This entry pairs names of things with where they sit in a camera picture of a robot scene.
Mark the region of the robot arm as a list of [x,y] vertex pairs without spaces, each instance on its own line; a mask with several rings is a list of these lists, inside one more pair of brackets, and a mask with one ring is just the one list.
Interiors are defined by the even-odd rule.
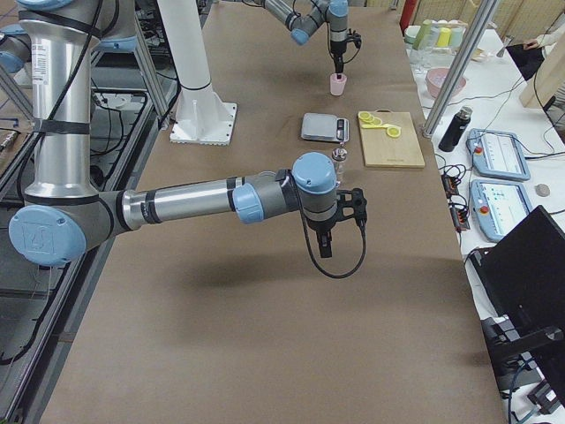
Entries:
[[328,54],[333,60],[335,74],[344,78],[344,55],[349,43],[357,50],[361,48],[361,37],[348,26],[349,4],[343,0],[311,1],[312,9],[305,15],[296,10],[296,2],[289,6],[285,1],[242,1],[251,7],[260,7],[270,12],[290,31],[291,38],[298,45],[306,44],[323,25],[328,28]]
[[[133,50],[134,1],[16,1],[31,39],[34,106],[34,181],[25,207],[9,223],[15,249],[42,266],[62,266],[108,239],[145,224],[234,211],[257,223],[299,210],[316,232],[322,258],[331,257],[331,229],[344,218],[332,162],[323,154],[299,157],[291,170],[261,172],[147,192],[100,193],[90,180],[92,49],[117,44]],[[253,1],[305,44],[327,24],[330,48],[342,71],[348,1],[313,1],[301,16],[284,1]],[[194,1],[158,1],[180,85],[181,141],[229,144],[237,105],[214,92]]]

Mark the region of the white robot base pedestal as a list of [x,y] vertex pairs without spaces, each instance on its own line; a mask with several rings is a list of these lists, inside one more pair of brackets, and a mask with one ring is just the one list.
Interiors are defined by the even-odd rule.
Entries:
[[158,7],[181,88],[170,139],[229,145],[237,105],[223,102],[213,89],[197,4],[163,0]]

